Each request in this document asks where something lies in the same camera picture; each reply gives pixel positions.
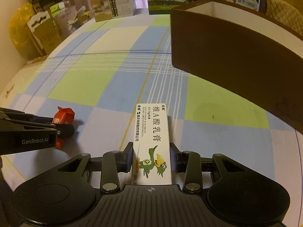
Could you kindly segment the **red candy packet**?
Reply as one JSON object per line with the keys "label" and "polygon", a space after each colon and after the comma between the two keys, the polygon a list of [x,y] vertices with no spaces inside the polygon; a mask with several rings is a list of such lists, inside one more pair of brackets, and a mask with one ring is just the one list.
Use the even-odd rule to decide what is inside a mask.
{"label": "red candy packet", "polygon": [[54,115],[52,123],[58,131],[56,138],[56,147],[63,148],[63,144],[67,138],[72,137],[74,134],[74,121],[75,112],[71,108],[61,108],[58,106],[58,112]]}

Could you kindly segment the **white ointment box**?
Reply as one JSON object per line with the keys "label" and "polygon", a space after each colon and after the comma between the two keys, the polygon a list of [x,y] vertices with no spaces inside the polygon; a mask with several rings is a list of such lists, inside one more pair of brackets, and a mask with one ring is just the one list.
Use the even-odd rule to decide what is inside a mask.
{"label": "white ointment box", "polygon": [[132,184],[172,184],[166,104],[136,105],[133,150]]}

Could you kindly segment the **brown cardboard hanger box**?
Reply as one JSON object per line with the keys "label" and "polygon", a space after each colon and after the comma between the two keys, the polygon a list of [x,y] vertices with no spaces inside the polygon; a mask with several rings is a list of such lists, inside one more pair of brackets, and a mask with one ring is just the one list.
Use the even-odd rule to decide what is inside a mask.
{"label": "brown cardboard hanger box", "polygon": [[61,37],[54,25],[53,19],[47,11],[38,12],[27,22],[38,49],[49,55],[61,42]]}

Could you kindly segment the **yellow plastic bag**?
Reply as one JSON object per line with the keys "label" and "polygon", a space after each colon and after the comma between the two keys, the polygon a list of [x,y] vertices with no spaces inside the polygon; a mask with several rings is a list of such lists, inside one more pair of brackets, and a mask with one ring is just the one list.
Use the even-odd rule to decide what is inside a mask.
{"label": "yellow plastic bag", "polygon": [[38,51],[27,33],[25,25],[35,15],[31,3],[19,7],[9,22],[9,36],[20,56],[31,61],[38,57]]}

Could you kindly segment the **green tissue packs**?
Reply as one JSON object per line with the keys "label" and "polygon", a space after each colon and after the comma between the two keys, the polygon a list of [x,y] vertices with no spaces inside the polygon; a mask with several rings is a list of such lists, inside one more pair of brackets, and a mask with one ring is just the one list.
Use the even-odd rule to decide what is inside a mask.
{"label": "green tissue packs", "polygon": [[55,17],[56,15],[60,14],[64,10],[68,9],[71,7],[70,1],[67,2],[59,2],[57,4],[52,5],[49,8],[50,14],[52,17]]}

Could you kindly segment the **brown cardboard storage box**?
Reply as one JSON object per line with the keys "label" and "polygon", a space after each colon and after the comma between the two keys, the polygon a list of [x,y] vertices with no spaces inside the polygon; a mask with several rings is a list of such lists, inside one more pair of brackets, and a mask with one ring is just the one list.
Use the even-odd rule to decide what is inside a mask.
{"label": "brown cardboard storage box", "polygon": [[172,65],[219,85],[302,131],[302,36],[221,0],[170,11]]}

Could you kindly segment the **white beige product box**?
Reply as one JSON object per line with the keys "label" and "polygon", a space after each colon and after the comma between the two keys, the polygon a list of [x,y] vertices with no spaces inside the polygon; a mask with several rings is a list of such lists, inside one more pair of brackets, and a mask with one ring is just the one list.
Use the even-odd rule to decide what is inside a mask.
{"label": "white beige product box", "polygon": [[136,10],[135,0],[90,0],[96,22],[133,16]]}

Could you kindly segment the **quilted beige chair cover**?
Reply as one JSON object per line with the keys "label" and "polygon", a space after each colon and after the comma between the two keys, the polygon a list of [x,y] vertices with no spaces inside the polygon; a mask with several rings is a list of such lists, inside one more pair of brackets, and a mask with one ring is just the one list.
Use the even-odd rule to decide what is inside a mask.
{"label": "quilted beige chair cover", "polygon": [[263,0],[265,14],[302,36],[302,14],[283,0]]}

